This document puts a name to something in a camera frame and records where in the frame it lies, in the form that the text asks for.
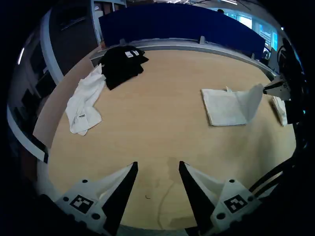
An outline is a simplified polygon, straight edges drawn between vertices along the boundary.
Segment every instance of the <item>white cloth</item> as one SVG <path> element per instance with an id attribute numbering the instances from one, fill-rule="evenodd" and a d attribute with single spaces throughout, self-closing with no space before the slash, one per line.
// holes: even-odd
<path id="1" fill-rule="evenodd" d="M 282 126 L 285 126 L 288 124 L 287 120 L 287 111 L 285 109 L 285 103 L 282 101 L 280 98 L 273 96 L 272 97 L 272 103 L 273 106 L 275 107 L 279 120 L 281 122 Z"/>
<path id="2" fill-rule="evenodd" d="M 98 65 L 85 79 L 81 79 L 73 96 L 69 99 L 66 114 L 70 132 L 85 135 L 87 130 L 102 121 L 93 107 L 105 85 L 102 65 Z"/>
<path id="3" fill-rule="evenodd" d="M 211 125 L 243 125 L 256 115 L 263 96 L 264 86 L 259 84 L 249 91 L 232 92 L 202 89 L 204 104 Z"/>

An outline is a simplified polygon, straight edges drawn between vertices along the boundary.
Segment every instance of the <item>blue partition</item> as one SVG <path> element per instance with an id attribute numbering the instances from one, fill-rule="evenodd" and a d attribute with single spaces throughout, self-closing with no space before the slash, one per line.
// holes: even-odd
<path id="1" fill-rule="evenodd" d="M 148 4 L 128 7 L 99 18 L 106 46 L 141 39 L 182 38 L 220 44 L 246 55 L 262 57 L 265 40 L 242 23 L 202 7 Z"/>

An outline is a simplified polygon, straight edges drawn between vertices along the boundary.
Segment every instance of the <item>black cloth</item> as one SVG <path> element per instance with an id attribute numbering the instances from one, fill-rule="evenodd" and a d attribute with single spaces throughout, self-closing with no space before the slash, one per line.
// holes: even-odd
<path id="1" fill-rule="evenodd" d="M 144 57 L 145 52 L 134 46 L 118 46 L 109 49 L 100 59 L 102 74 L 106 77 L 106 85 L 112 90 L 143 72 L 142 63 L 149 59 Z"/>

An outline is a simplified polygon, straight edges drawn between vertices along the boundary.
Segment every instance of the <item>table surface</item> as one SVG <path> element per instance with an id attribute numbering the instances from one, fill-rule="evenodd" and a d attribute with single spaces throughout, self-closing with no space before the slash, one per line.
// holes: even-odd
<path id="1" fill-rule="evenodd" d="M 289 158 L 293 127 L 282 127 L 264 95 L 247 125 L 209 125 L 201 89 L 248 90 L 269 83 L 258 68 L 220 55 L 147 51 L 144 72 L 112 91 L 104 88 L 95 108 L 103 121 L 85 136 L 60 120 L 49 156 L 49 178 L 65 193 L 76 182 L 98 180 L 134 161 L 139 172 L 122 224 L 147 229 L 195 226 L 178 164 L 250 187 Z"/>

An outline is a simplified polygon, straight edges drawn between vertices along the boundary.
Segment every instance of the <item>white towel label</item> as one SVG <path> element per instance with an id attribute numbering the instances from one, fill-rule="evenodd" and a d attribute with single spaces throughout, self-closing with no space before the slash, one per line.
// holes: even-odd
<path id="1" fill-rule="evenodd" d="M 136 55 L 136 56 L 139 56 L 139 52 L 137 52 L 136 50 L 132 50 L 132 52 Z"/>
<path id="2" fill-rule="evenodd" d="M 81 132 L 89 128 L 89 123 L 87 122 L 86 114 L 80 114 L 76 117 L 75 121 L 77 129 Z"/>
<path id="3" fill-rule="evenodd" d="M 125 52 L 125 55 L 130 58 L 130 57 L 133 57 L 133 55 L 131 54 L 131 52 Z"/>

